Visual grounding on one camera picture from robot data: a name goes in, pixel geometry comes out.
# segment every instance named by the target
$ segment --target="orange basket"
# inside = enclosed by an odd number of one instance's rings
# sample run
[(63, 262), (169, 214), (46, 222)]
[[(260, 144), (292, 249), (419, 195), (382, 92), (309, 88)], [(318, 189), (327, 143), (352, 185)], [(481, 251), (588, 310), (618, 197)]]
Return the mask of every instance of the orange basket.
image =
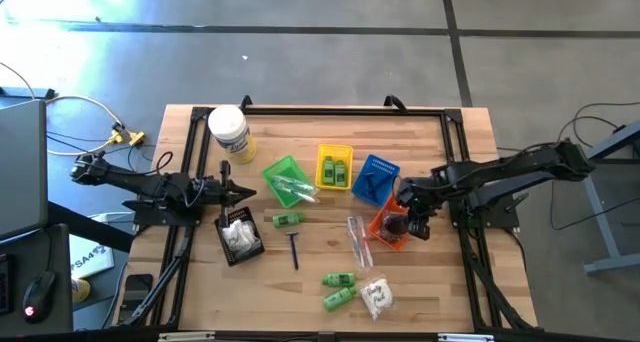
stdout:
[(384, 207), (382, 207), (382, 209), (378, 211), (376, 218), (374, 218), (373, 221), (371, 221), (371, 223), (369, 224), (369, 232), (371, 232), (372, 235), (376, 236), (377, 239), (379, 239), (387, 246), (393, 248), (396, 251), (401, 251), (407, 244), (407, 242), (409, 242), (409, 234), (405, 235), (400, 240), (394, 243), (389, 243), (384, 238), (380, 237), (380, 225), (382, 225), (382, 216), (384, 215), (385, 211), (407, 213), (406, 208), (402, 208), (396, 204), (396, 201), (394, 200), (392, 194), (391, 197), (389, 197), (389, 199), (387, 200), (387, 203), (385, 203)]

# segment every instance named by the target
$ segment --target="plastic basket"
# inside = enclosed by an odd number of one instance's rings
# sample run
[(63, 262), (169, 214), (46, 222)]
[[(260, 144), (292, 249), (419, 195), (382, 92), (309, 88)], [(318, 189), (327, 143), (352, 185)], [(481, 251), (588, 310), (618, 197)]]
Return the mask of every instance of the plastic basket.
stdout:
[(298, 166), (293, 157), (287, 156), (274, 163), (271, 167), (262, 171), (262, 177), (267, 181), (269, 188), (271, 188), (273, 193), (276, 195), (278, 201), (282, 204), (282, 207), (289, 208), (300, 202), (302, 198), (280, 191), (273, 186), (273, 177), (277, 175), (295, 178), (298, 181), (311, 184), (309, 177), (302, 172), (302, 169), (300, 169), (300, 166)]
[(400, 173), (400, 167), (382, 158), (369, 155), (353, 184), (353, 194), (374, 206), (384, 206), (391, 194), (393, 180)]
[(407, 244), (407, 242), (409, 242), (408, 234), (394, 243), (390, 243), (389, 241), (380, 237), (380, 226), (382, 225), (382, 216), (384, 214), (384, 211), (407, 213), (406, 208), (402, 208), (398, 206), (396, 204), (396, 201), (394, 201), (393, 198), (389, 198), (387, 200), (387, 203), (384, 205), (384, 207), (382, 207), (382, 209), (378, 211), (378, 214), (376, 215), (376, 217), (369, 224), (369, 232), (371, 232), (372, 235), (376, 236), (376, 238), (379, 239), (380, 242), (386, 244), (387, 246), (393, 248), (396, 251), (401, 251), (404, 248), (404, 246)]
[(251, 259), (255, 256), (258, 256), (264, 253), (264, 241), (262, 241), (262, 239), (260, 238), (260, 233), (258, 232), (256, 222), (253, 220), (253, 216), (251, 215), (251, 211), (249, 210), (249, 207), (245, 207), (229, 213), (229, 223), (232, 223), (233, 221), (238, 219), (241, 221), (250, 222), (252, 224), (253, 231), (255, 232), (256, 237), (261, 241), (261, 244), (259, 248), (256, 248), (253, 251), (249, 251), (243, 254), (240, 258), (236, 258), (233, 255), (233, 252), (231, 252), (231, 250), (229, 249), (227, 242), (224, 240), (224, 237), (222, 234), (223, 227), (219, 225), (219, 221), (216, 218), (215, 224), (216, 224), (216, 229), (218, 230), (218, 237), (220, 238), (220, 244), (222, 245), (222, 249), (224, 250), (224, 256), (227, 258), (227, 264), (229, 265), (229, 267), (233, 267), (238, 263), (242, 263), (248, 259)]
[[(322, 183), (322, 173), (324, 170), (324, 159), (329, 156), (333, 160), (333, 165), (337, 161), (342, 161), (345, 165), (345, 175), (347, 178), (347, 185), (345, 187), (338, 187), (333, 185), (326, 185)], [(351, 165), (353, 164), (353, 147), (351, 146), (339, 146), (339, 145), (327, 145), (321, 144), (318, 146), (318, 162), (316, 163), (316, 186), (322, 189), (342, 190), (347, 191), (351, 188)]]

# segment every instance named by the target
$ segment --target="yellow basket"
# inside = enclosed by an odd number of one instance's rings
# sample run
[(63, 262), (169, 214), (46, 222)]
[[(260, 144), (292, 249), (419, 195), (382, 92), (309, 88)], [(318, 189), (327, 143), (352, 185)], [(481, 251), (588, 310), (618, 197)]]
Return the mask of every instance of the yellow basket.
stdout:
[[(347, 177), (347, 186), (346, 187), (337, 187), (325, 185), (322, 183), (322, 170), (325, 157), (331, 157), (333, 159), (333, 163), (337, 161), (342, 161), (345, 165), (345, 174)], [(339, 145), (326, 145), (321, 144), (318, 146), (318, 162), (316, 165), (316, 186), (322, 189), (333, 189), (333, 190), (342, 190), (346, 191), (351, 188), (351, 171), (353, 164), (353, 147), (351, 146), (339, 146)]]

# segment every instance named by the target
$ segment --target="blue basket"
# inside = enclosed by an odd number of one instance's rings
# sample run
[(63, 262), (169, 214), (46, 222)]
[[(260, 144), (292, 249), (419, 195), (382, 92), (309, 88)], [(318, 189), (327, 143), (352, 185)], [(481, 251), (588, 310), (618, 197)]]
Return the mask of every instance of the blue basket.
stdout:
[(351, 191), (354, 196), (382, 207), (391, 194), (393, 180), (398, 173), (400, 167), (378, 156), (369, 155)]

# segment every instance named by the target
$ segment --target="green basket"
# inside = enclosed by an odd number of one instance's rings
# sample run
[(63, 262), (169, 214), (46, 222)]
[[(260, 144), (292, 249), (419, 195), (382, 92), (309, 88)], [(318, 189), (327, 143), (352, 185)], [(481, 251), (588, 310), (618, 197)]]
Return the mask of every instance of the green basket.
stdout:
[(267, 181), (269, 188), (271, 188), (276, 197), (278, 197), (278, 201), (280, 201), (280, 204), (282, 204), (284, 208), (294, 206), (296, 203), (300, 202), (302, 198), (296, 197), (287, 192), (277, 190), (275, 187), (273, 187), (273, 177), (278, 175), (295, 178), (298, 181), (302, 181), (312, 185), (309, 177), (307, 177), (307, 175), (302, 172), (300, 166), (298, 166), (296, 161), (291, 156), (287, 156), (281, 159), (280, 161), (272, 164), (271, 167), (268, 167), (267, 169), (262, 171), (262, 177), (264, 177), (264, 179)]

